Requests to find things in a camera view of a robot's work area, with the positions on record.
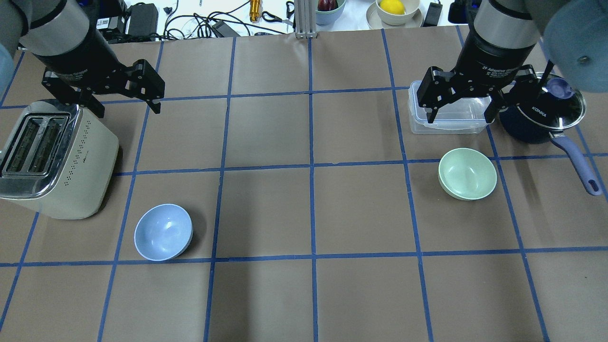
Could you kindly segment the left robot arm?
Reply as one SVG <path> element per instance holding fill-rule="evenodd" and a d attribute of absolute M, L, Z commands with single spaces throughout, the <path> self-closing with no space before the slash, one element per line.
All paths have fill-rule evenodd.
<path fill-rule="evenodd" d="M 96 95 L 123 95 L 146 102 L 159 114 L 165 82 L 146 60 L 126 66 L 74 0 L 3 0 L 1 2 L 1 90 L 14 72 L 18 46 L 50 72 L 43 86 L 65 105 L 78 105 L 102 118 Z"/>

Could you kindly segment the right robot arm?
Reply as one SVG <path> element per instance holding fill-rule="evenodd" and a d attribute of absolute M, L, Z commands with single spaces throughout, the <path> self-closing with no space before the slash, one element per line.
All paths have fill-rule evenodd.
<path fill-rule="evenodd" d="M 449 72 L 428 68 L 417 101 L 432 123 L 441 107 L 463 98 L 490 97 L 484 113 L 492 123 L 499 111 L 518 102 L 505 95 L 539 39 L 547 58 L 575 89 L 607 91 L 605 0 L 484 0 Z"/>

